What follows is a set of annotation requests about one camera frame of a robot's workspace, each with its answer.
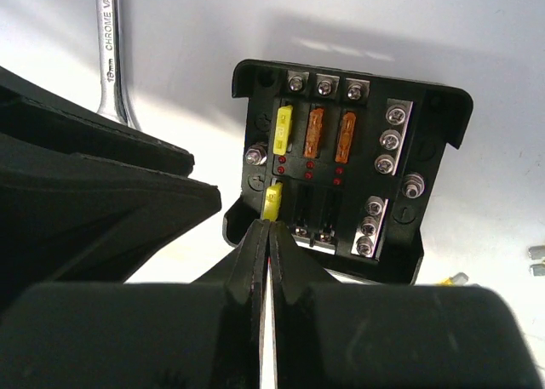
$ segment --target fuse box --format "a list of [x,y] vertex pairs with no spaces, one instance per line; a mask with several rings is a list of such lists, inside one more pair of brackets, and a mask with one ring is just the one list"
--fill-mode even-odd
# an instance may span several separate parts
[[245,60],[240,199],[224,218],[238,244],[253,219],[281,220],[333,272],[414,283],[420,225],[447,144],[462,143],[468,93],[362,72]]

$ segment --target orange blade fuse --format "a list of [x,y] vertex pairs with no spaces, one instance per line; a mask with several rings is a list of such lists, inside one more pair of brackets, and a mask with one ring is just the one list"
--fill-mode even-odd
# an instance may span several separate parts
[[356,126],[356,114],[347,112],[342,117],[341,133],[339,134],[339,142],[337,143],[337,154],[335,162],[348,163],[348,155],[350,154],[350,146],[352,145],[352,137],[354,135],[354,127]]
[[322,120],[324,108],[316,108],[308,117],[307,138],[305,139],[304,157],[316,157],[318,155],[318,143],[322,134]]

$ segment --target yellow blade fuse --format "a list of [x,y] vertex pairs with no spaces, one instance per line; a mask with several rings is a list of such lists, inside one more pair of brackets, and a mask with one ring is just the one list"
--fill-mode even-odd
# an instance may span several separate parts
[[464,285],[469,281],[469,277],[465,272],[458,272],[452,277],[437,283],[437,285]]
[[316,157],[318,155],[318,143],[322,134],[322,120],[324,108],[316,108],[308,117],[307,138],[305,139],[304,157]]
[[261,214],[263,220],[275,221],[280,211],[282,202],[282,183],[276,182],[267,188],[265,192],[265,206]]
[[352,145],[352,137],[354,135],[354,127],[356,126],[356,114],[347,112],[342,117],[341,133],[339,134],[339,142],[337,143],[337,154],[335,162],[348,163],[348,155],[350,154],[350,146]]
[[274,143],[272,153],[284,155],[288,149],[288,139],[291,131],[291,113],[293,106],[281,106],[276,117],[276,129],[274,130]]

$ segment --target chrome wrench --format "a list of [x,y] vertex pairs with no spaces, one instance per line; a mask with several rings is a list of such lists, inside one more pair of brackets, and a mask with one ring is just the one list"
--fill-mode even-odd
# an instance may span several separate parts
[[119,0],[96,0],[99,26],[101,98],[97,111],[103,117],[140,129],[130,114],[123,80]]

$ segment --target white background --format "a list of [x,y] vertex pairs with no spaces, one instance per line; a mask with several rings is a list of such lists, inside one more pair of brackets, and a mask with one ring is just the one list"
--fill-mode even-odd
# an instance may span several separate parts
[[[246,58],[339,67],[465,89],[474,112],[447,149],[427,209],[419,283],[465,272],[516,313],[545,364],[545,0],[122,0],[126,76],[148,134],[195,155],[193,178],[239,194]],[[95,111],[95,0],[0,0],[0,66]],[[229,251],[221,214],[132,281],[191,281]]]

